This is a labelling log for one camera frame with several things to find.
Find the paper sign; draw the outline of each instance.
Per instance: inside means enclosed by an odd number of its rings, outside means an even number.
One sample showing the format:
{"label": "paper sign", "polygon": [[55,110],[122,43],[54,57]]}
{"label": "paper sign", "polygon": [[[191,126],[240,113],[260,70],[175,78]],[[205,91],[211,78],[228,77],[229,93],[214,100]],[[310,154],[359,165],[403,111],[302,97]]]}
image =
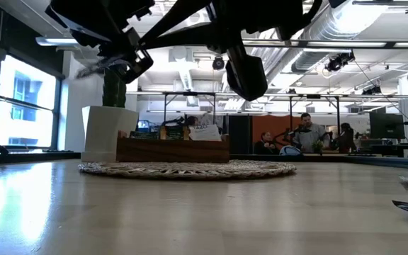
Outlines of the paper sign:
{"label": "paper sign", "polygon": [[193,141],[221,141],[218,127],[215,124],[190,127],[190,138]]}

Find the man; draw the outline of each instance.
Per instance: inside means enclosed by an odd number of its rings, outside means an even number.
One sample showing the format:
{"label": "man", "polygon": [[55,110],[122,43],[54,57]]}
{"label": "man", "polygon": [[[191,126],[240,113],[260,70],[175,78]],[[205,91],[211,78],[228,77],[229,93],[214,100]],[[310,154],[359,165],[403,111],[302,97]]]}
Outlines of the man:
{"label": "man", "polygon": [[[300,116],[302,120],[302,128],[309,130],[310,132],[297,132],[295,133],[293,142],[302,145],[299,148],[302,152],[314,152],[312,148],[312,143],[319,140],[325,134],[325,128],[322,125],[317,125],[311,122],[311,115],[309,113],[303,113]],[[325,135],[323,137],[324,147],[328,147],[329,136]]]}

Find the window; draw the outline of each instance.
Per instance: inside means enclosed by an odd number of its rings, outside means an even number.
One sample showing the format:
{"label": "window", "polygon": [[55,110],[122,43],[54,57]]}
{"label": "window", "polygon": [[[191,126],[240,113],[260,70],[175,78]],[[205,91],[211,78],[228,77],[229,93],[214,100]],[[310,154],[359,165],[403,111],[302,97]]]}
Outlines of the window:
{"label": "window", "polygon": [[57,80],[11,56],[1,62],[0,144],[50,147]]}

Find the woman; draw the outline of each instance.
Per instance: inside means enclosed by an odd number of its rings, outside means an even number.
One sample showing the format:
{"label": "woman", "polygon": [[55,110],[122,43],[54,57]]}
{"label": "woman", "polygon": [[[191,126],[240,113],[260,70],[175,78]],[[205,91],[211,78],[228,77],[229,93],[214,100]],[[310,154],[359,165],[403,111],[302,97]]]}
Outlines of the woman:
{"label": "woman", "polygon": [[355,142],[353,142],[353,129],[349,123],[341,124],[341,137],[338,138],[339,141],[339,152],[349,153],[357,150]]}
{"label": "woman", "polygon": [[273,138],[269,132],[261,134],[261,140],[254,144],[254,154],[259,155],[279,155],[280,151],[276,149]]}

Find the ceiling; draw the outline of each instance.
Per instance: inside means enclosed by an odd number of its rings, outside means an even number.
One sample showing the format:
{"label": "ceiling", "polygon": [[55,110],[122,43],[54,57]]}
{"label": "ceiling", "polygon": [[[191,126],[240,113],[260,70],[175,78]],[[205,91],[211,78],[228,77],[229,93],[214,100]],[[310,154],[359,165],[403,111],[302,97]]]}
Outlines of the ceiling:
{"label": "ceiling", "polygon": [[[0,7],[44,36],[50,38],[70,37],[67,30],[44,14],[44,10],[49,2],[49,0],[0,0]],[[143,35],[162,18],[171,8],[172,4],[173,2],[167,0],[157,1],[155,7],[151,8],[151,16],[145,16],[141,21],[132,18],[129,20],[129,23],[135,27],[140,35]],[[404,7],[389,8],[374,24],[360,33],[356,39],[408,40],[408,14],[405,14],[407,9]],[[174,29],[201,21],[208,21],[207,14],[204,11],[195,13],[187,21],[179,24]],[[243,33],[242,36],[244,38],[258,38],[260,35]],[[158,84],[173,84],[174,81],[180,79],[179,72],[175,66],[169,63],[169,49],[149,51],[155,64],[140,78],[140,86],[148,88]],[[193,47],[193,51],[210,54],[210,51],[204,47]],[[360,64],[360,67],[352,63],[330,79],[326,79],[321,75],[323,67],[323,64],[321,64],[298,80],[300,86],[297,86],[296,82],[281,84],[280,86],[272,84],[269,87],[269,93],[285,91],[289,86],[294,87],[298,93],[326,93],[328,91],[339,94],[350,93],[358,85],[367,82],[367,78],[360,72],[360,68],[370,79],[379,78],[381,80],[384,93],[393,94],[397,91],[397,78],[406,74],[406,72],[394,71],[392,69],[408,70],[408,50],[354,50],[354,54],[356,61],[363,63]],[[96,51],[89,48],[81,48],[75,52],[75,56],[81,59],[82,62],[88,63],[95,61]],[[212,57],[208,59],[200,59],[200,63],[192,68],[191,77],[193,80],[222,81],[224,72],[212,70],[213,55],[210,56]]]}

